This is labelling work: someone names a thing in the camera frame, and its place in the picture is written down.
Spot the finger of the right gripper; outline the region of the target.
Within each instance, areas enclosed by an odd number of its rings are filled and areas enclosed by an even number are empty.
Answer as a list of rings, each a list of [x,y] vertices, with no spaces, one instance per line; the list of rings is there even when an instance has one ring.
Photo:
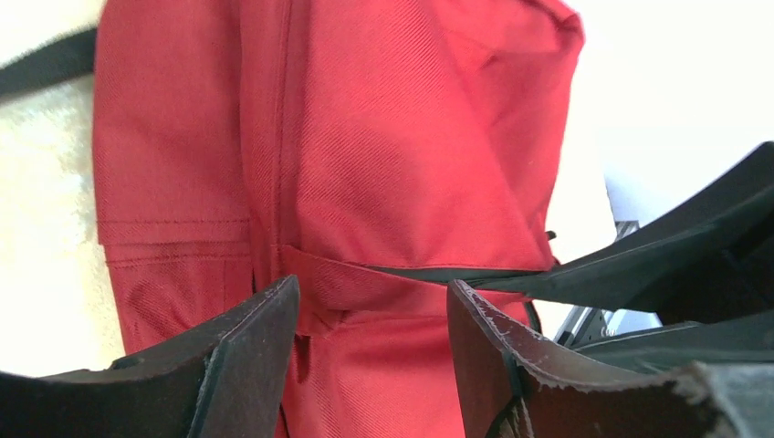
[[[714,324],[684,323],[631,332],[574,349],[624,370],[657,374],[698,361],[708,364],[771,363],[773,313]]]

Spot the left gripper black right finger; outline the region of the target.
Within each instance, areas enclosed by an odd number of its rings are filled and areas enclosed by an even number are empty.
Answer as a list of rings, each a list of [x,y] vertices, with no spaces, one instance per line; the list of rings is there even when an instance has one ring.
[[[773,434],[773,361],[624,370],[542,337],[461,281],[447,313],[468,437]]]

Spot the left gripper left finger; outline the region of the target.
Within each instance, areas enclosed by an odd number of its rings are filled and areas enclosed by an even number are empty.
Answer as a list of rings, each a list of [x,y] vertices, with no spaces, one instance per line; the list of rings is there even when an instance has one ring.
[[[291,356],[298,281],[107,369],[1,376],[4,437],[270,437]]]

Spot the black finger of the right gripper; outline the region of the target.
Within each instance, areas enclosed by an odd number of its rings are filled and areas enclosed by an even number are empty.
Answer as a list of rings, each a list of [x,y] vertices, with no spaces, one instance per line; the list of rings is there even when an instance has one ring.
[[[549,272],[484,290],[712,323],[773,307],[773,144],[639,231]]]

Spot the red backpack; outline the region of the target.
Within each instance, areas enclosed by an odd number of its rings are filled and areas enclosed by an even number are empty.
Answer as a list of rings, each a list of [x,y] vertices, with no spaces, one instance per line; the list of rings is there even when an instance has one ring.
[[[447,289],[554,265],[583,42],[561,1],[109,1],[1,94],[94,77],[127,356],[294,276],[270,437],[468,437]]]

